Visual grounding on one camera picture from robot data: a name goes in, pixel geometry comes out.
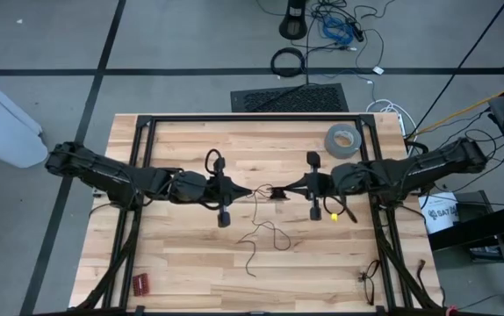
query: black floor mat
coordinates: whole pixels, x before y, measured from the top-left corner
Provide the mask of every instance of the black floor mat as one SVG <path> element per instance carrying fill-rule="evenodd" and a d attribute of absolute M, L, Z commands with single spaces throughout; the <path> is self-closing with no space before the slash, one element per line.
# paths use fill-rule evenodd
<path fill-rule="evenodd" d="M 231 92 L 233 112 L 338 112 L 349 111 L 342 85 L 316 84 Z"/>

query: floor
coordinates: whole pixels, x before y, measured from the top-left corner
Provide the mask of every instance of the floor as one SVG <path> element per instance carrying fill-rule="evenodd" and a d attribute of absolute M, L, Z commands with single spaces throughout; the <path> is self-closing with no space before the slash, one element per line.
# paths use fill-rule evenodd
<path fill-rule="evenodd" d="M 284 9 L 283 0 L 261 3 L 267 11 Z M 385 0 L 352 0 L 347 10 L 360 3 L 381 10 Z M 385 73 L 366 76 L 374 82 L 376 98 L 390 99 L 421 119 L 450 79 L 450 72 L 442 69 L 457 67 L 503 3 L 397 0 L 383 18 L 364 19 L 363 28 L 378 30 L 385 41 L 379 64 Z M 112 23 L 118 4 L 125 9 L 121 20 Z M 103 153 L 115 113 L 228 112 L 232 90 L 303 83 L 300 76 L 278 79 L 266 72 L 271 56 L 289 46 L 277 33 L 280 19 L 262 12 L 254 0 L 0 0 L 0 90 L 43 126 L 48 147 L 76 138 Z M 111 25 L 119 28 L 113 43 L 113 36 L 108 41 L 110 51 L 104 45 Z M 375 34 L 369 34 L 359 58 L 362 68 L 375 65 L 381 48 Z M 311 36 L 311 46 L 328 43 L 317 34 Z M 353 68 L 359 49 L 315 53 L 309 66 Z M 284 65 L 293 63 L 282 60 Z M 502 67 L 504 10 L 463 65 L 475 75 L 456 76 L 423 125 L 504 90 Z M 155 72 L 107 70 L 125 68 Z M 261 68 L 258 72 L 265 75 L 252 75 L 246 68 Z M 411 75 L 410 68 L 426 70 Z M 484 71 L 477 68 L 503 71 L 481 75 Z M 341 83 L 351 111 L 364 111 L 371 101 L 371 84 L 349 73 L 335 78 L 311 75 L 311 81 Z M 474 126 L 499 134 L 487 118 Z M 440 129 L 421 140 L 433 148 L 454 130 Z M 492 148 L 488 143 L 481 146 L 485 151 Z M 440 183 L 455 189 L 473 177 L 449 176 Z M 0 314 L 20 312 L 49 219 L 58 209 L 55 199 L 65 189 L 61 179 L 41 165 L 15 169 L 0 162 Z M 504 165 L 464 191 L 475 190 L 485 190 L 492 202 L 504 203 Z M 67 307 L 91 200 L 90 189 L 74 181 L 35 312 Z M 504 314 L 503 264 L 473 264 L 458 249 L 435 253 L 435 259 L 448 305 L 464 306 L 500 294 L 468 311 Z"/>

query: white cable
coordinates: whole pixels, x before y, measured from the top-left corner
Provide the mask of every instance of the white cable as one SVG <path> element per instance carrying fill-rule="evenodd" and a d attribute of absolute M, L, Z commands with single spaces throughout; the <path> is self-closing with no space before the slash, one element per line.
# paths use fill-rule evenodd
<path fill-rule="evenodd" d="M 377 100 L 375 102 L 371 102 L 369 105 L 367 105 L 367 108 L 365 109 L 365 111 L 366 112 L 371 112 L 371 107 L 373 105 L 379 104 L 379 103 L 387 103 L 387 105 L 384 108 L 382 108 L 381 110 L 379 110 L 380 112 L 395 112 L 397 114 L 400 114 L 399 110 L 401 110 L 404 114 L 406 114 L 406 116 L 410 120 L 410 123 L 412 123 L 412 126 L 414 127 L 414 129 L 416 128 L 416 123 L 414 122 L 414 120 L 412 119 L 412 117 L 410 116 L 410 114 L 408 114 L 408 112 L 406 110 L 404 110 L 402 108 L 402 106 L 400 106 L 398 104 L 394 104 L 390 100 L 379 99 L 379 100 Z M 410 147 L 410 150 L 408 150 L 408 157 L 410 157 L 412 155 L 412 151 L 413 150 L 414 150 L 414 147 Z"/>

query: white container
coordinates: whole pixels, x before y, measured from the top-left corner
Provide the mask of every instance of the white container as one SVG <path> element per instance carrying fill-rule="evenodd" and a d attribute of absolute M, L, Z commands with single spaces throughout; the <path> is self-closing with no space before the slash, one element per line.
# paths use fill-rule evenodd
<path fill-rule="evenodd" d="M 41 126 L 0 91 L 0 160 L 19 168 L 43 162 Z"/>

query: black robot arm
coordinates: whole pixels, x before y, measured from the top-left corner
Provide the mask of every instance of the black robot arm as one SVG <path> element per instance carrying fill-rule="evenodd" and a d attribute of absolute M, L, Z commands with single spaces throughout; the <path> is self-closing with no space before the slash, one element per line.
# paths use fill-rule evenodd
<path fill-rule="evenodd" d="M 225 158 L 216 149 L 209 179 L 193 171 L 176 168 L 136 168 L 95 154 L 81 144 L 65 142 L 55 146 L 46 162 L 47 170 L 57 176 L 78 177 L 90 187 L 105 191 L 113 205 L 136 210 L 150 201 L 174 204 L 200 204 L 219 211 L 219 226 L 230 225 L 226 207 L 252 191 L 234 184 L 225 176 Z"/>
<path fill-rule="evenodd" d="M 312 201 L 311 219 L 317 220 L 320 219 L 317 198 L 340 198 L 342 211 L 356 222 L 344 203 L 348 195 L 370 192 L 380 198 L 380 204 L 394 205 L 413 190 L 428 190 L 431 183 L 444 176 L 479 173 L 487 161 L 476 142 L 459 139 L 435 151 L 403 160 L 344 163 L 326 175 L 318 172 L 320 157 L 310 152 L 307 162 L 311 165 L 311 173 L 296 183 L 272 188 L 271 199 L 286 198 L 285 191 L 302 194 Z"/>

